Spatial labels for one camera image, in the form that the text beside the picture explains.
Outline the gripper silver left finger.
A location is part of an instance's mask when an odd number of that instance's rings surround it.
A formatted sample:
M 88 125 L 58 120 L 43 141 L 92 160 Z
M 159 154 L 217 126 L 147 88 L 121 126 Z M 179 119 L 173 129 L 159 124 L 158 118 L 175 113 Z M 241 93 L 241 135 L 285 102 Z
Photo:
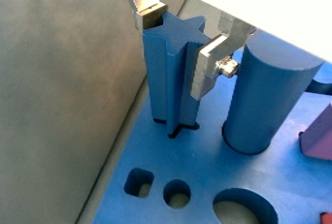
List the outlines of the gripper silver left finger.
M 162 24 L 162 15 L 167 5 L 159 0 L 129 0 L 134 12 L 135 25 L 139 30 L 149 29 Z

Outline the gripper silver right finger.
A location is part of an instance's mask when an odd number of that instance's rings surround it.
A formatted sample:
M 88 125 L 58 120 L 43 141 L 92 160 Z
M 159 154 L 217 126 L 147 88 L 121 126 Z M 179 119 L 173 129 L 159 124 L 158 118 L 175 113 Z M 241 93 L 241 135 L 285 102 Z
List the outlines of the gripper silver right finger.
M 200 100 L 213 89 L 218 76 L 232 78 L 238 69 L 238 63 L 232 54 L 245 45 L 256 27 L 221 12 L 218 29 L 221 34 L 198 50 L 192 79 L 190 96 Z

